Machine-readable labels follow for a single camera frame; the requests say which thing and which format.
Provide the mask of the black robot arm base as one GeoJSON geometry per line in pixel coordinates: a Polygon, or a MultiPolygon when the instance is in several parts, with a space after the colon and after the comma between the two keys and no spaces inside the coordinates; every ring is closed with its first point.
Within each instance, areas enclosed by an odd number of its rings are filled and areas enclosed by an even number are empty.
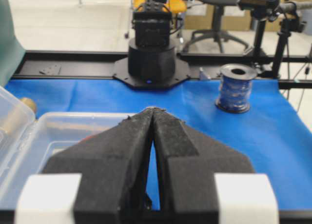
{"type": "Polygon", "coordinates": [[[131,0],[128,56],[115,62],[113,78],[137,89],[166,89],[190,78],[187,62],[176,56],[170,36],[173,10],[170,0],[131,0]]]}

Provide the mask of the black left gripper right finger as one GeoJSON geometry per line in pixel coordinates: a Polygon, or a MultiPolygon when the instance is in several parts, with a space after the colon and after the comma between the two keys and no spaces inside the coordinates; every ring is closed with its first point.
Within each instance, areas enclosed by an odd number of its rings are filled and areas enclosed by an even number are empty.
{"type": "Polygon", "coordinates": [[[161,207],[177,224],[277,224],[270,180],[243,153],[153,110],[161,207]]]}

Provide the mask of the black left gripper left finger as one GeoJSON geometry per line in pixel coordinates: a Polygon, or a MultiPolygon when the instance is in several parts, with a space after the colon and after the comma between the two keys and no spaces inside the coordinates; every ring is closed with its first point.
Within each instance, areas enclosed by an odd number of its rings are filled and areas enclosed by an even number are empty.
{"type": "Polygon", "coordinates": [[[153,109],[53,155],[25,183],[17,224],[118,224],[146,187],[153,109]]]}

